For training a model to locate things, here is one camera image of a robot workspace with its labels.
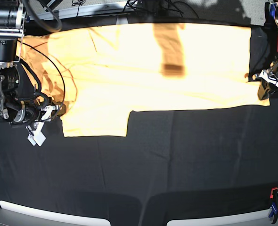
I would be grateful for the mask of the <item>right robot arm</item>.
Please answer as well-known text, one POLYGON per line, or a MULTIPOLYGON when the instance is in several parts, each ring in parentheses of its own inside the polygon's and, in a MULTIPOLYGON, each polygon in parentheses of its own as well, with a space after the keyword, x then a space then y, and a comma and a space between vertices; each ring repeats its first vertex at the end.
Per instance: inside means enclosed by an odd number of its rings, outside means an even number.
POLYGON ((44 7, 57 21, 56 27, 39 19, 28 0, 0 0, 0 123, 24 127, 32 139, 44 137, 41 131, 44 123, 57 117, 64 105, 57 104, 42 93, 39 78, 21 57, 28 16, 46 31, 58 32, 62 29, 59 16, 47 4, 44 7), (18 94, 22 82, 18 64, 22 64, 36 81, 31 97, 20 97, 18 94))

